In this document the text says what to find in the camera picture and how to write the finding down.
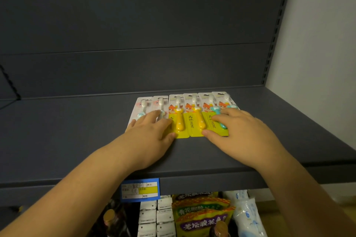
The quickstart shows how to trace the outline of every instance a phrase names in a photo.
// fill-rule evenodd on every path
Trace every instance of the white box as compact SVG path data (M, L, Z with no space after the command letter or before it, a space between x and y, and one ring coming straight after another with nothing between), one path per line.
M165 209L157 211L157 224L173 222L173 210Z
M157 208L157 200L142 201L140 211L142 210L155 210Z
M172 198L163 198L158 200L158 210L172 208Z
M157 225L157 237L176 237L174 222Z
M156 223L139 225L137 237L156 237L157 227Z
M140 211L139 225L156 222L156 210Z

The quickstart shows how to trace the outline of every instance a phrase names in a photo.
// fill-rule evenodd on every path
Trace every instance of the pickled fish seasoning bag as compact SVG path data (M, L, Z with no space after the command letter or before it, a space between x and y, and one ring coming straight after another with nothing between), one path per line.
M230 205L230 200L221 198L195 198L176 201L172 204L174 218L203 209L225 209Z
M172 196L173 202L177 200L185 200L185 199L193 199L193 198L204 198L204 197L212 197L216 198L218 192L201 192L201 193L189 193L189 194L176 194Z
M183 215L176 220L177 237L207 237L217 221L224 221L228 225L234 210L235 207L204 209Z

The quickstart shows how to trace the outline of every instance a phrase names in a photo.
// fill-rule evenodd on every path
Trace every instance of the white wall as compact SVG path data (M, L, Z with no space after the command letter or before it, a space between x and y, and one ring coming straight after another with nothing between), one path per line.
M356 149L356 0L288 0L266 86ZM356 183L323 187L356 195Z

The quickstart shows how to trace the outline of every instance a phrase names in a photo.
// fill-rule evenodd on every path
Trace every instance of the bottle cap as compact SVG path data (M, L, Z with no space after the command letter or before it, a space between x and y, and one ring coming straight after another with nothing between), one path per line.
M217 221L215 225L215 235L218 237L228 237L229 231L228 226L224 221Z
M107 210L103 216L105 225L109 226L114 218L115 218L115 211L113 209Z

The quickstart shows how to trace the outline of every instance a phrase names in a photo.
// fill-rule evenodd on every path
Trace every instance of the forearm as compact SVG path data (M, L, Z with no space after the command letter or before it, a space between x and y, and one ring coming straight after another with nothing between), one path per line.
M95 151L0 236L84 236L131 173L126 156L110 145Z
M356 225L291 155L259 170L293 236L351 236Z

